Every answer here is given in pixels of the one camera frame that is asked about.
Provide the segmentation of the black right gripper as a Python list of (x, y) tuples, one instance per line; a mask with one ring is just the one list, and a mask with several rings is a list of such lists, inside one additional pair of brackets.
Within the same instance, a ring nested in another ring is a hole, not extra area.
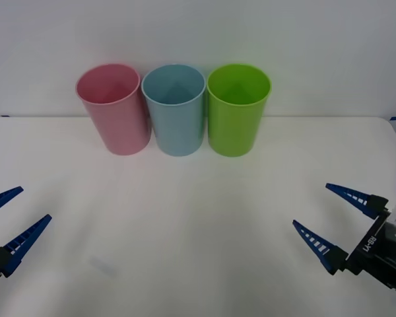
[(355, 275), (365, 271), (396, 291), (396, 242), (386, 238), (385, 223), (389, 211), (384, 197), (365, 194), (344, 186), (326, 183), (325, 187), (345, 199), (365, 216), (375, 220), (371, 228), (348, 257), (340, 247), (312, 232), (298, 221), (292, 224), (323, 267), (334, 275), (349, 270)]

